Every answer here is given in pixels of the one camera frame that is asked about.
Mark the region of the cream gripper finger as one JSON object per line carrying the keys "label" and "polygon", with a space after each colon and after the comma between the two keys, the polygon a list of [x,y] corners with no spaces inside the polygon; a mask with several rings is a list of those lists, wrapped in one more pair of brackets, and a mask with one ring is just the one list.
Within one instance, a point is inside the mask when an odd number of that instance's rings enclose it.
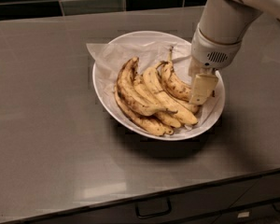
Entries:
{"label": "cream gripper finger", "polygon": [[203,105],[212,95],[217,83],[216,75],[197,74],[191,84],[189,102],[193,105]]}
{"label": "cream gripper finger", "polygon": [[213,70],[211,68],[203,67],[203,64],[194,57],[190,58],[189,76],[191,78],[196,78],[196,76],[210,76],[212,72]]}

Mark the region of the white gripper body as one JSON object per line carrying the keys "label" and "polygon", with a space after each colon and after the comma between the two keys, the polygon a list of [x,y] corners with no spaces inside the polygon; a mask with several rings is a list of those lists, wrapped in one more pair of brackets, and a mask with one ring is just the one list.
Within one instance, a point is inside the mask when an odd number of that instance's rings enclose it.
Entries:
{"label": "white gripper body", "polygon": [[197,26],[191,42],[192,64],[202,69],[222,69],[231,64],[242,41],[222,43],[207,37]]}

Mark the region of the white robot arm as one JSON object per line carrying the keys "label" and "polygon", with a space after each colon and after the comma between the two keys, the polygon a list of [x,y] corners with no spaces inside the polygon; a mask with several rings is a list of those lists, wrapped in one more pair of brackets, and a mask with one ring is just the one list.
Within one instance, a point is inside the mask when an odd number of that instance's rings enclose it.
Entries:
{"label": "white robot arm", "polygon": [[267,13],[280,23],[280,0],[207,0],[191,41],[189,101],[204,104],[215,89],[216,71],[231,64],[249,26]]}

